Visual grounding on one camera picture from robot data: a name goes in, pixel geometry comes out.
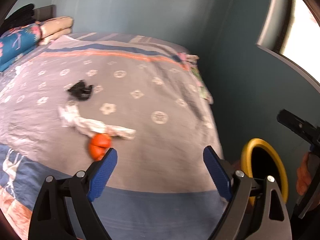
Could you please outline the person's right hand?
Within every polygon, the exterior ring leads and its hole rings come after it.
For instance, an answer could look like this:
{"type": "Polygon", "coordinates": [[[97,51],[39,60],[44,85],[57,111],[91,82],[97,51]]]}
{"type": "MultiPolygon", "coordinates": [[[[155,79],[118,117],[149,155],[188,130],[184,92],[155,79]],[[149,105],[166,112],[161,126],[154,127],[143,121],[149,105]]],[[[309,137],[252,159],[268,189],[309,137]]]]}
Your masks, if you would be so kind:
{"type": "Polygon", "coordinates": [[[303,196],[309,188],[312,177],[308,171],[308,160],[310,153],[304,154],[300,167],[297,169],[296,191],[300,196],[303,196]]]}

